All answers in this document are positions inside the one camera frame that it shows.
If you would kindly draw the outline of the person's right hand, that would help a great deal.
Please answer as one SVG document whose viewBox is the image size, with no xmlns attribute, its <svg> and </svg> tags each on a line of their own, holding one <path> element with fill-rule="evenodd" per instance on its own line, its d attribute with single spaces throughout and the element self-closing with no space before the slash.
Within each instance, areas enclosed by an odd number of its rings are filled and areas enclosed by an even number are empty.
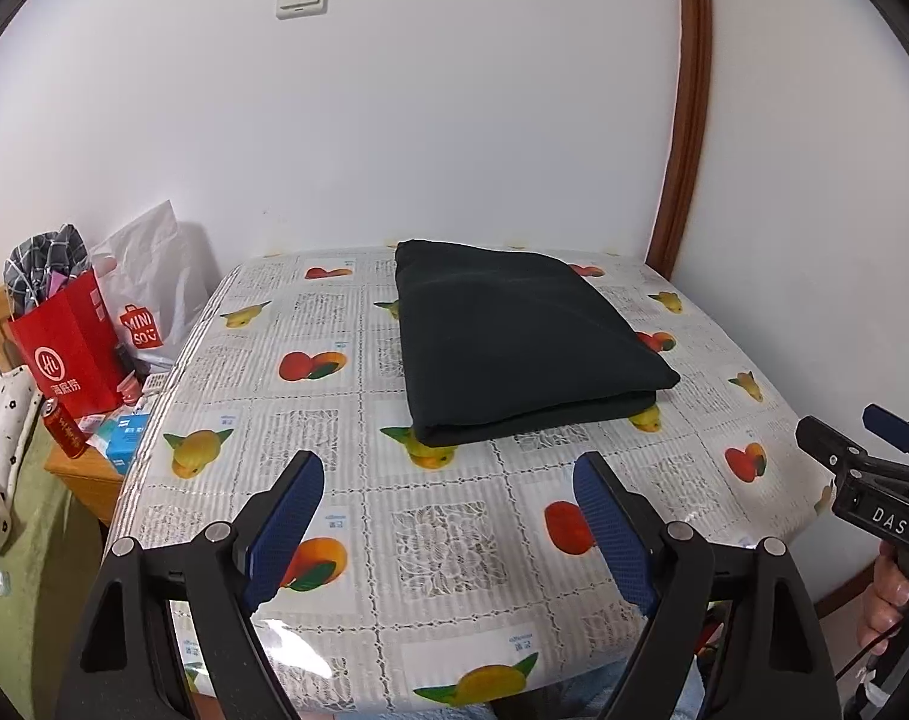
<svg viewBox="0 0 909 720">
<path fill-rule="evenodd" d="M 902 619 L 909 602 L 909 580 L 895 561 L 895 548 L 882 541 L 872 567 L 872 580 L 863 593 L 863 605 L 856 626 L 859 647 L 872 644 L 871 652 L 882 655 L 889 642 L 882 635 Z"/>
</svg>

